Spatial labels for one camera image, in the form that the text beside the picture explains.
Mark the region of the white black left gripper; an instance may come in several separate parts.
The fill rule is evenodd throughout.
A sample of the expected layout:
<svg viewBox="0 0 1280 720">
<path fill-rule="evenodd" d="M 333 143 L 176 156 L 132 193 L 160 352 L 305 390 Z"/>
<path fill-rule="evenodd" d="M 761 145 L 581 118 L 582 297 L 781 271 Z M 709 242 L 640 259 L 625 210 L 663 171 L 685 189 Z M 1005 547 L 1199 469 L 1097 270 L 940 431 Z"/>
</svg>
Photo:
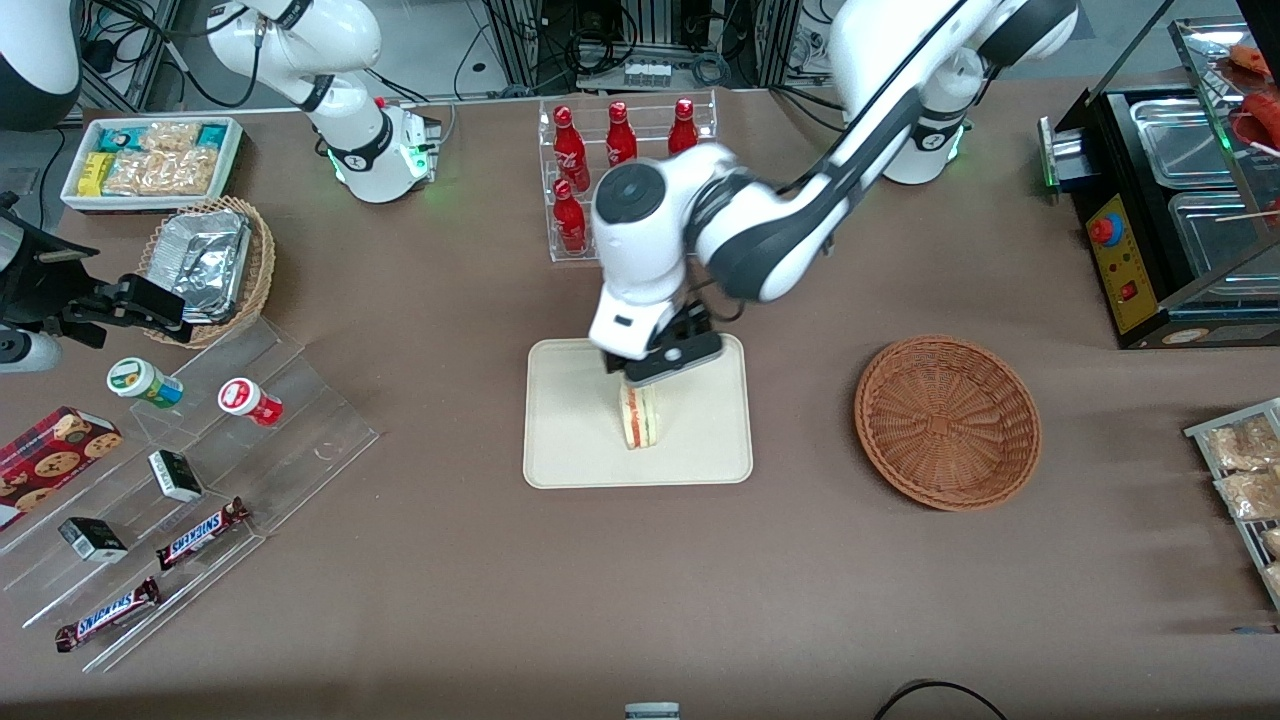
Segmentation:
<svg viewBox="0 0 1280 720">
<path fill-rule="evenodd" d="M 605 373 L 626 386 L 628 363 L 704 363 L 713 359 L 713 328 L 695 301 L 632 305 L 603 295 L 590 325 Z"/>
</svg>

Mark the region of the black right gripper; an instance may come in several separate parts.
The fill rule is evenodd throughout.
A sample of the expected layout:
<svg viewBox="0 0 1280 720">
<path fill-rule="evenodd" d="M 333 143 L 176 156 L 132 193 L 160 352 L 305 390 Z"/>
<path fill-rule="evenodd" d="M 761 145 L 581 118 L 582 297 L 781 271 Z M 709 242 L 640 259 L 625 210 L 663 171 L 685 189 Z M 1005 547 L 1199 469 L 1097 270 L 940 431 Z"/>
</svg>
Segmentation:
<svg viewBox="0 0 1280 720">
<path fill-rule="evenodd" d="M 15 195 L 1 196 L 3 325 L 61 337 L 61 313 L 95 293 L 100 322 L 156 332 L 179 345 L 191 341 L 193 327 L 184 319 L 186 301 L 142 275 L 122 275 L 102 284 L 83 268 L 97 249 L 58 238 L 20 219 Z M 19 266 L 18 260 L 35 260 Z"/>
</svg>

